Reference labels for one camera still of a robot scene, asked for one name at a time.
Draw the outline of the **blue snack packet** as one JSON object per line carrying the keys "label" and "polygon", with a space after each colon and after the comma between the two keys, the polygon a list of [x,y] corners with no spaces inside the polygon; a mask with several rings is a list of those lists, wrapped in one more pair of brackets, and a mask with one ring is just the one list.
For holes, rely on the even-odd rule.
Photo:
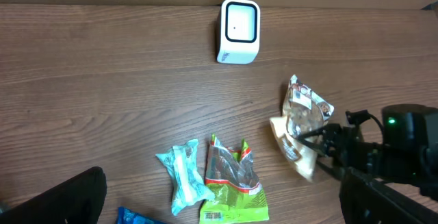
{"label": "blue snack packet", "polygon": [[161,221],[133,212],[128,208],[119,207],[116,224],[165,224]]}

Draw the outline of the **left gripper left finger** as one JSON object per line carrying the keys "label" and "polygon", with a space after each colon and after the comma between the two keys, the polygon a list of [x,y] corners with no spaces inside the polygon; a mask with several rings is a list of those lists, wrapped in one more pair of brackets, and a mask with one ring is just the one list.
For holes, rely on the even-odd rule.
{"label": "left gripper left finger", "polygon": [[1,214],[8,223],[97,223],[107,194],[103,169],[88,170]]}

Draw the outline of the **green gummy candy bag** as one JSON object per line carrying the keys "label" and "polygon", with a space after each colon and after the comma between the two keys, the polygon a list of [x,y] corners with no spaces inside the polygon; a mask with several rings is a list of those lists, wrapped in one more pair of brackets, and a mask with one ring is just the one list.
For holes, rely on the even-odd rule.
{"label": "green gummy candy bag", "polygon": [[240,148],[225,146],[211,135],[205,185],[215,194],[204,201],[200,223],[250,223],[270,219],[263,186],[253,169],[253,152],[243,140]]}

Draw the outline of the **beige cookie snack bag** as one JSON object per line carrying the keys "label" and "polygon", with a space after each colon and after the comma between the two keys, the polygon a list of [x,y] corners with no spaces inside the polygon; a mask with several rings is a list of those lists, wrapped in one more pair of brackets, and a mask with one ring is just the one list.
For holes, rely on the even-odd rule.
{"label": "beige cookie snack bag", "polygon": [[326,125],[334,110],[333,105],[293,75],[283,101],[282,116],[270,118],[274,137],[286,160],[309,182],[317,153],[296,138]]}

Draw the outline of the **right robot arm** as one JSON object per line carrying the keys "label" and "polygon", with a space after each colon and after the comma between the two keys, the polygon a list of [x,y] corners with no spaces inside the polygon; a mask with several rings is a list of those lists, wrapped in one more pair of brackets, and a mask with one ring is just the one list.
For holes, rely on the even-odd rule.
{"label": "right robot arm", "polygon": [[437,109],[396,104],[381,114],[377,119],[367,110],[347,111],[347,126],[329,123],[297,141],[345,170],[416,186],[421,195],[436,200]]}

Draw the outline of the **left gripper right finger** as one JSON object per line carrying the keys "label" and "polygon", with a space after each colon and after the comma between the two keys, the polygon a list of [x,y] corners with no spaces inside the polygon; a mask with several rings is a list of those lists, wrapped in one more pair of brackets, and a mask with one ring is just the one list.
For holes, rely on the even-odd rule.
{"label": "left gripper right finger", "polygon": [[339,201],[348,224],[437,223],[436,212],[354,168],[341,181]]}

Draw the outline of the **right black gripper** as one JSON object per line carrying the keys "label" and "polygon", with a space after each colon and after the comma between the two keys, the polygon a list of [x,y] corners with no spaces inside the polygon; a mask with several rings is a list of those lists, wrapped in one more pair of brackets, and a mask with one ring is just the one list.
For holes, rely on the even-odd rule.
{"label": "right black gripper", "polygon": [[328,124],[301,134],[296,139],[304,140],[314,136],[324,136],[325,142],[315,144],[301,141],[301,143],[315,151],[318,157],[333,159],[330,166],[319,160],[316,164],[334,179],[342,181],[347,168],[354,168],[362,173],[376,174],[382,145],[376,142],[365,142],[359,127]]}

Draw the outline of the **teal white candy packet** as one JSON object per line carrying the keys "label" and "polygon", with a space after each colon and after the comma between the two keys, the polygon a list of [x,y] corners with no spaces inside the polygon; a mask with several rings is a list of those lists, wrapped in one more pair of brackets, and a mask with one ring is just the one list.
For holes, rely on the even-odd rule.
{"label": "teal white candy packet", "polygon": [[187,206],[198,201],[214,200],[215,194],[204,183],[197,167],[198,140],[172,146],[155,156],[166,167],[174,187],[171,212],[178,215]]}

